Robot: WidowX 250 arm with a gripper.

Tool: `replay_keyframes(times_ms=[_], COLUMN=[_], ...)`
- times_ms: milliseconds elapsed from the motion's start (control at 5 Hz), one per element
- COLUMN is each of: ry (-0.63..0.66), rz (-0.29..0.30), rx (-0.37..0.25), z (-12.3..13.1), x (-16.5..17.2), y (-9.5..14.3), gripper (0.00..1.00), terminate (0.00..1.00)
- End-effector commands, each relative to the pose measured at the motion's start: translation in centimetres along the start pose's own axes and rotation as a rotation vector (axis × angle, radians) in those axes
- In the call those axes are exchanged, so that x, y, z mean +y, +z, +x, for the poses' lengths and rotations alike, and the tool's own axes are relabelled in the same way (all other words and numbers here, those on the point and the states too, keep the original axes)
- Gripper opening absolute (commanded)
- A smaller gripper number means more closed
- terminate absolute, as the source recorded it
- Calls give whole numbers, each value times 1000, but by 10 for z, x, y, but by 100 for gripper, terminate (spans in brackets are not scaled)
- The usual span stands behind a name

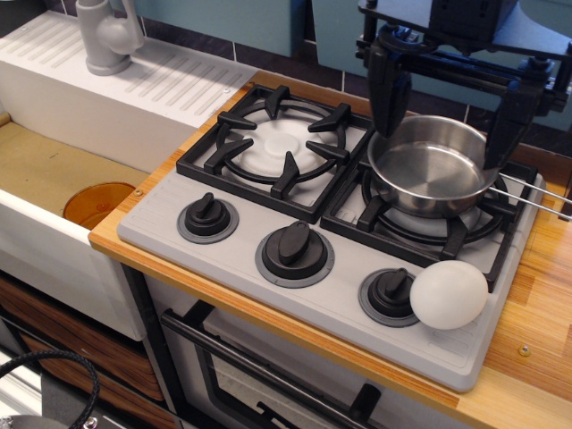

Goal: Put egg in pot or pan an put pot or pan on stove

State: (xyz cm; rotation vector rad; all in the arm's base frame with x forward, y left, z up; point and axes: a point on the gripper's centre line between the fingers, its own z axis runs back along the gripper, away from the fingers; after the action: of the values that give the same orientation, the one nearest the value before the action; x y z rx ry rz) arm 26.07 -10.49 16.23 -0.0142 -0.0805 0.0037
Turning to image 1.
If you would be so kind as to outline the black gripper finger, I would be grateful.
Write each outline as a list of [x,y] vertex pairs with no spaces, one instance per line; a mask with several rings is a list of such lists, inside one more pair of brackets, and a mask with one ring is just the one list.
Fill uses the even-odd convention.
[[506,87],[487,134],[484,169],[501,169],[526,134],[535,116],[545,114],[544,90],[550,60],[527,60],[522,75]]
[[390,137],[405,117],[411,92],[411,74],[403,68],[405,55],[391,43],[396,26],[385,25],[369,49],[367,85],[375,130]]

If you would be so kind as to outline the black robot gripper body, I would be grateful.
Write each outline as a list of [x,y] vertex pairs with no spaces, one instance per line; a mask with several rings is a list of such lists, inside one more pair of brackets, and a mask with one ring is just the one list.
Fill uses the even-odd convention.
[[550,60],[546,112],[564,110],[570,95],[571,41],[529,18],[517,1],[361,1],[364,34],[357,57],[367,68],[379,30],[396,26],[392,42],[403,68],[502,97],[527,60]]

